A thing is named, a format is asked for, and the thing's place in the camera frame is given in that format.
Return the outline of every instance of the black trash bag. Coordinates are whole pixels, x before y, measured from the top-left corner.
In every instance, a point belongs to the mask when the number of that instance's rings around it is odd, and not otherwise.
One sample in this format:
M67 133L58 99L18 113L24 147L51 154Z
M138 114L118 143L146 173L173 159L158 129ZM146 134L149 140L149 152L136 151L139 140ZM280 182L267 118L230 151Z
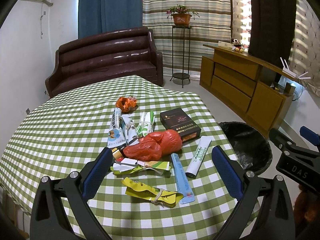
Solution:
M219 125L245 170L260 175L270 166L270 144L260 132L242 122L221 122Z

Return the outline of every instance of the dark brown curtain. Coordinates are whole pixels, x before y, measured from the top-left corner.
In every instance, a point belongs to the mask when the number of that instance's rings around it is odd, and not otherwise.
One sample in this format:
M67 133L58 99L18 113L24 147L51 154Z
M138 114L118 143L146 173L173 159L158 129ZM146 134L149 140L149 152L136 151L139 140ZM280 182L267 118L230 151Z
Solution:
M282 68L294 37L296 0L251 0L252 28L248 53Z

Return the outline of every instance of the potted plant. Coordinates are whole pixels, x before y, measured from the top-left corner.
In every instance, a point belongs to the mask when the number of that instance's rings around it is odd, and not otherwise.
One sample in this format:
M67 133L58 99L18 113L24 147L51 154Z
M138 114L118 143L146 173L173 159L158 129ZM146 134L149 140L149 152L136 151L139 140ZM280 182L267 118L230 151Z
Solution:
M171 16L171 18L173 17L175 25L189 25L191 13L193 14L193 18L195 18L195 15L200 17L193 9L180 4L170 7L166 14L169 14L167 18L169 18L169 16Z

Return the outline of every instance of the cabinet drawer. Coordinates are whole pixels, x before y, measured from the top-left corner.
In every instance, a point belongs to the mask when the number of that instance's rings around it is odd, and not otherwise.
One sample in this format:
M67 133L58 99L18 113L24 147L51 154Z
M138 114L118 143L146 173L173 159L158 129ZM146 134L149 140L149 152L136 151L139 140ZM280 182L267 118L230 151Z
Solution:
M234 88L216 76L213 76L212 78L211 88L226 97L231 103L233 103L242 111L247 111L251 99L238 89Z
M201 72L200 72L200 81L205 83L208 86L211 86L212 75L213 75L213 65L214 62L202 57L201 60Z
M219 63L215 64L214 75L252 97L256 83L250 78Z
M257 79L259 69L258 63L217 49L214 50L213 61L232 68L253 80Z
M247 115L268 131L278 115L282 101L276 91L258 83Z

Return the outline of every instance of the wooden cabinet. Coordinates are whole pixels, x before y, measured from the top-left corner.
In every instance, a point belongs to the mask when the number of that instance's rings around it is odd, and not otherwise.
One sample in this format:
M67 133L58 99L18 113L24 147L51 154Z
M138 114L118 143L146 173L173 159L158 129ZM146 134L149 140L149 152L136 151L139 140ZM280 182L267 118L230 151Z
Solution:
M213 59L202 57L200 85L268 138L271 128L279 128L293 96L263 83L262 70L265 67L276 73L282 71L245 53L207 47L215 51Z

